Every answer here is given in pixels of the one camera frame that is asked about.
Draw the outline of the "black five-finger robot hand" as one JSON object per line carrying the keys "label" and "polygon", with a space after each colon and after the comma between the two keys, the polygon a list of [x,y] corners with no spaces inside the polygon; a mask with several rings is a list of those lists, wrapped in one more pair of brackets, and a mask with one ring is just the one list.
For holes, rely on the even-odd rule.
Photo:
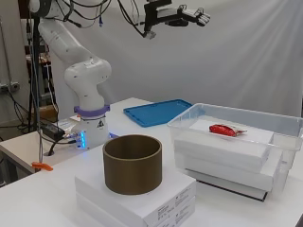
{"label": "black five-finger robot hand", "polygon": [[210,16],[203,8],[188,9],[186,5],[178,8],[159,9],[157,11],[157,23],[164,23],[168,26],[187,26],[189,23],[198,26],[206,26]]}

